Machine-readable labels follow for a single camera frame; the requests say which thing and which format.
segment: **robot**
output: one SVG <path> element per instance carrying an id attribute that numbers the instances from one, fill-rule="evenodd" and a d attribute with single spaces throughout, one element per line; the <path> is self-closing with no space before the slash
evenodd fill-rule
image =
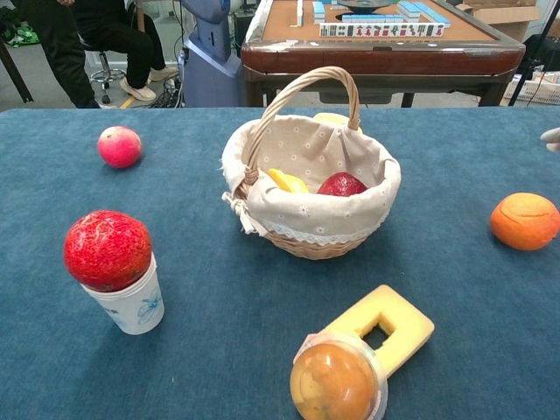
<path id="1" fill-rule="evenodd" d="M 228 14 L 242 0 L 181 0 L 196 18 L 185 42 L 179 72 L 188 108 L 242 107 L 247 104 L 241 60 L 231 53 Z"/>

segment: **shoe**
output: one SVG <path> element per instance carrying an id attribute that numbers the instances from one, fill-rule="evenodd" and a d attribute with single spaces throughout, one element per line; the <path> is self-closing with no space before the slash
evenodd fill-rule
<path id="1" fill-rule="evenodd" d="M 153 101 L 156 99 L 156 93 L 149 87 L 142 87 L 141 89 L 135 89 L 126 80 L 126 77 L 121 79 L 121 88 L 128 94 L 131 94 L 139 101 Z"/>
<path id="2" fill-rule="evenodd" d="M 164 81 L 165 79 L 170 79 L 179 74 L 179 70 L 171 67 L 164 67 L 161 70 L 150 70 L 150 79 L 152 81 Z"/>

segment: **plastic lid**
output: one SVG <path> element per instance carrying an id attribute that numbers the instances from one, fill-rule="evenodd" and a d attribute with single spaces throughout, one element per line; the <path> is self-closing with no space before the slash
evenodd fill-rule
<path id="1" fill-rule="evenodd" d="M 305 420 L 377 420 L 387 407 L 387 378 L 361 339 L 322 333 L 294 360 L 291 397 Z"/>

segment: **black pants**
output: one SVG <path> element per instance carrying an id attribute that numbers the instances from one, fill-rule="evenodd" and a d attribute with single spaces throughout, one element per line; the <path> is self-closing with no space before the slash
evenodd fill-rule
<path id="1" fill-rule="evenodd" d="M 82 35 L 95 48 L 127 54 L 126 80 L 135 89 L 143 88 L 150 68 L 165 67 L 164 52 L 158 30 L 149 16 L 143 16 L 144 30 L 137 30 L 137 14 L 130 8 L 118 21 L 100 24 L 96 31 Z"/>
<path id="2" fill-rule="evenodd" d="M 14 0 L 37 33 L 57 82 L 76 108 L 99 108 L 84 70 L 86 55 L 72 12 L 56 0 Z"/>

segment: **red apple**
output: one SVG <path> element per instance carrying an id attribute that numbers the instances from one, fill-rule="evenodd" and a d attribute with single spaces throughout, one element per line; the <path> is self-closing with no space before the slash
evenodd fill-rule
<path id="1" fill-rule="evenodd" d="M 99 136 L 97 150 L 108 165 L 127 168 L 142 156 L 142 141 L 138 134 L 128 127 L 109 127 Z"/>
<path id="2" fill-rule="evenodd" d="M 326 179 L 318 189 L 317 194 L 348 197 L 349 195 L 363 193 L 367 189 L 354 175 L 348 172 L 338 172 Z"/>
<path id="3" fill-rule="evenodd" d="M 95 291 L 120 291 L 150 267 L 146 226 L 127 214 L 100 210 L 76 221 L 64 242 L 64 264 Z"/>

